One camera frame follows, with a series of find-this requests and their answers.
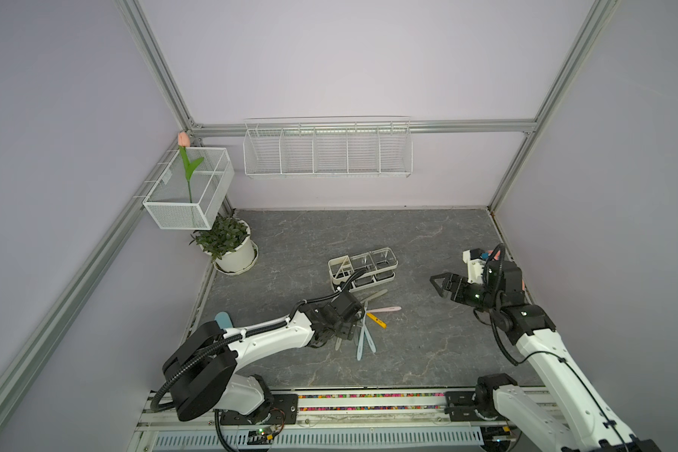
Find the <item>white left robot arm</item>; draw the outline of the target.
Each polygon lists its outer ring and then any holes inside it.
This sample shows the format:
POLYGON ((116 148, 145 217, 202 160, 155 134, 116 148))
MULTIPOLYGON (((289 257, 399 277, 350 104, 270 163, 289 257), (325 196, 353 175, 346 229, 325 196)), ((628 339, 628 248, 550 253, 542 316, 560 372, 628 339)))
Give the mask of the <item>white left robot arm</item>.
POLYGON ((188 422, 212 410, 235 412, 249 424, 268 420, 276 407, 259 375, 240 370, 295 348, 321 348, 331 339, 352 339, 365 307, 350 292, 299 301, 275 320, 222 329, 216 320, 201 325, 162 366, 165 382, 156 390, 150 412, 174 410, 188 422))

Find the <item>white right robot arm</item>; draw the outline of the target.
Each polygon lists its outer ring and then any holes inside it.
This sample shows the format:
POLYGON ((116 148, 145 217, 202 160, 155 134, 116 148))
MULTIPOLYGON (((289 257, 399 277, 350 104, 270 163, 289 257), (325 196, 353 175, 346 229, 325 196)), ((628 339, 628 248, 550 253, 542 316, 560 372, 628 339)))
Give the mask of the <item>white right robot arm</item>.
POLYGON ((546 412, 509 375, 481 377, 475 410, 503 417, 542 451, 657 451, 610 408, 568 352, 557 326, 527 301, 518 265, 495 258, 470 259, 468 273, 429 280, 437 293, 489 316, 493 338, 515 366, 530 365, 553 397, 563 420, 546 412))

